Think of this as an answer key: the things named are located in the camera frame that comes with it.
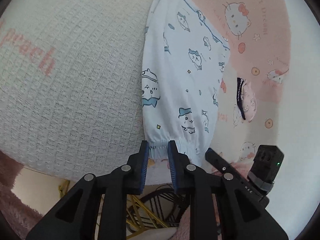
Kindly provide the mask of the folded pink navy garment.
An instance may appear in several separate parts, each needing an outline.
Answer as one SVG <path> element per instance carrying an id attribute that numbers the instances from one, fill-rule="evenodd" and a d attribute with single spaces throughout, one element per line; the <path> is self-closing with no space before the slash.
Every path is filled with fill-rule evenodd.
<path id="1" fill-rule="evenodd" d="M 251 122 L 257 112 L 255 93 L 251 83 L 240 77 L 237 78 L 236 103 L 243 120 Z"/>

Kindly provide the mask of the white blue cartoon print pants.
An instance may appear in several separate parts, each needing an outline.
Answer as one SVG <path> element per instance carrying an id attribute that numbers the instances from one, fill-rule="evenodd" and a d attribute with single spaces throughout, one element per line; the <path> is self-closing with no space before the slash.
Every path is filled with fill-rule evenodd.
<path id="1" fill-rule="evenodd" d="M 142 113 L 152 159 L 173 140 L 199 166 L 213 139 L 228 42 L 192 0 L 153 0 L 145 30 Z"/>

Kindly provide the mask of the pink Hello Kitty blanket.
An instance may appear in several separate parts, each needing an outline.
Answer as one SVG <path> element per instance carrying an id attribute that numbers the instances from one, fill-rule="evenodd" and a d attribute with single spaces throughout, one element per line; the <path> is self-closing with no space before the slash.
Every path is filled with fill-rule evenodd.
<path id="1" fill-rule="evenodd" d="M 229 43 L 212 148 L 246 174 L 275 144 L 289 71 L 284 0 L 193 0 Z M 124 163 L 144 139 L 141 72 L 153 0 L 11 0 L 1 16 L 1 151 L 78 180 Z M 237 78 L 257 112 L 243 120 Z"/>

